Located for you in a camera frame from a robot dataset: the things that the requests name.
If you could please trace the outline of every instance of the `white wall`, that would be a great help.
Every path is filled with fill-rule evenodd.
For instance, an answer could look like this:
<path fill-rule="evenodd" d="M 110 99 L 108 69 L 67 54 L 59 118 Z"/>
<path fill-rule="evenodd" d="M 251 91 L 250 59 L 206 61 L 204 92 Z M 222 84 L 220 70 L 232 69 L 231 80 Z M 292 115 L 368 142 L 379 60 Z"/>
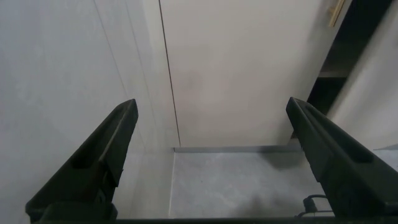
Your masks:
<path fill-rule="evenodd" d="M 398 143 L 398 2 L 386 12 L 328 116 L 369 149 Z"/>
<path fill-rule="evenodd" d="M 156 2 L 146 4 L 156 7 Z M 176 142 L 177 127 L 164 121 L 174 112 L 157 98 L 172 99 L 170 83 L 167 88 L 167 83 L 153 82 L 169 74 L 143 55 L 155 58 L 153 47 L 140 43 L 133 32 L 132 24 L 146 27 L 145 19 L 132 17 L 139 13 L 146 13 L 141 1 L 0 2 L 4 222 L 28 223 L 25 203 L 129 98 L 137 100 L 139 121 L 114 201 L 120 217 L 167 216 L 174 158 L 169 146 Z"/>

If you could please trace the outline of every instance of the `white cabinet door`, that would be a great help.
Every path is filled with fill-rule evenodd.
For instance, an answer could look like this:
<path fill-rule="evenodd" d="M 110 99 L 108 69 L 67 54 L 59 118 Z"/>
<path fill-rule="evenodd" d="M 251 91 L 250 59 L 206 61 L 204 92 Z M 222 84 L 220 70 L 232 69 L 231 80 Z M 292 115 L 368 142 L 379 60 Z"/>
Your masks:
<path fill-rule="evenodd" d="M 182 147 L 286 144 L 348 9 L 337 0 L 161 0 Z"/>

